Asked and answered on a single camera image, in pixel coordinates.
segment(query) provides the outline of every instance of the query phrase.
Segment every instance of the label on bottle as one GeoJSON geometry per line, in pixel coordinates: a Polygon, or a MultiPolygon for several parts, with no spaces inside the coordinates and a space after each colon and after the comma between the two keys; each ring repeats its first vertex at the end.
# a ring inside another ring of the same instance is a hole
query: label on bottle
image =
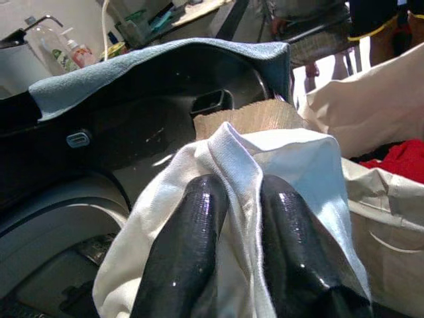
{"type": "Polygon", "coordinates": [[[52,51],[52,54],[54,56],[54,58],[56,59],[56,61],[58,61],[58,63],[60,64],[60,66],[67,72],[72,72],[75,70],[78,70],[80,67],[78,67],[77,64],[75,64],[75,62],[73,60],[71,60],[69,58],[68,55],[66,55],[65,53],[63,53],[61,50],[58,50],[57,48],[55,48],[52,51]]]}

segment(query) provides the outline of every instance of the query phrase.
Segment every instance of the cable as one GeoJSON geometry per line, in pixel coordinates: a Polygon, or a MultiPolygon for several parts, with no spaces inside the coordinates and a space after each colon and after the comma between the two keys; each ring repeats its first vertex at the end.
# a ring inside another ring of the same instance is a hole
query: cable
{"type": "Polygon", "coordinates": [[[105,0],[105,2],[103,2],[103,6],[101,8],[101,31],[103,33],[103,45],[104,45],[104,50],[105,50],[104,60],[105,61],[107,61],[106,10],[107,10],[108,4],[109,4],[109,0],[105,0]]]}

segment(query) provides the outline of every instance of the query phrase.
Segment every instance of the white cloth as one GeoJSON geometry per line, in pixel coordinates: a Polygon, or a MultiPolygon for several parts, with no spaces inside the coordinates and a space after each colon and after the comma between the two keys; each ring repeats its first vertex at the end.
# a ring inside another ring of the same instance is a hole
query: white cloth
{"type": "Polygon", "coordinates": [[[154,239],[187,183],[211,173],[222,179],[230,201],[218,245],[220,317],[275,317],[262,270],[259,193],[264,174],[279,176],[300,192],[340,244],[369,296],[366,272],[352,245],[336,140],[305,129],[241,136],[223,123],[210,139],[183,147],[141,193],[97,274],[93,298],[100,316],[129,316],[154,239]]]}

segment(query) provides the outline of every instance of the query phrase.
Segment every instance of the plastic bottle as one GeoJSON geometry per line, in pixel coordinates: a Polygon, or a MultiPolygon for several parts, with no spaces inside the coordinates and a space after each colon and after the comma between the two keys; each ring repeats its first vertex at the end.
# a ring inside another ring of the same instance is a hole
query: plastic bottle
{"type": "Polygon", "coordinates": [[[62,32],[60,35],[64,36],[67,40],[68,48],[70,49],[70,56],[72,60],[81,68],[89,65],[93,65],[97,62],[96,57],[93,55],[91,50],[84,44],[79,45],[75,40],[68,37],[68,33],[74,28],[62,32]]]}
{"type": "Polygon", "coordinates": [[[40,48],[53,56],[54,60],[66,72],[78,70],[80,67],[68,56],[65,46],[60,42],[59,36],[42,23],[31,29],[31,34],[40,43],[40,48]]]}

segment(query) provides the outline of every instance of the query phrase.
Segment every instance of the white wall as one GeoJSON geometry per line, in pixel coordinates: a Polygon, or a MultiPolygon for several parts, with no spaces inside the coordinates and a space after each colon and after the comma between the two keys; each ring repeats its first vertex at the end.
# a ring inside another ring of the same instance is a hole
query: white wall
{"type": "MultiPolygon", "coordinates": [[[[7,0],[0,0],[0,38],[18,28],[26,27],[24,20],[31,15],[38,19],[50,14],[64,24],[63,30],[73,27],[71,38],[79,44],[88,45],[96,56],[103,51],[101,7],[95,0],[9,0],[6,3],[5,1],[7,0]]],[[[46,21],[45,25],[59,30],[56,23],[46,21]]],[[[109,16],[107,30],[112,30],[119,40],[122,39],[109,16]]]]}

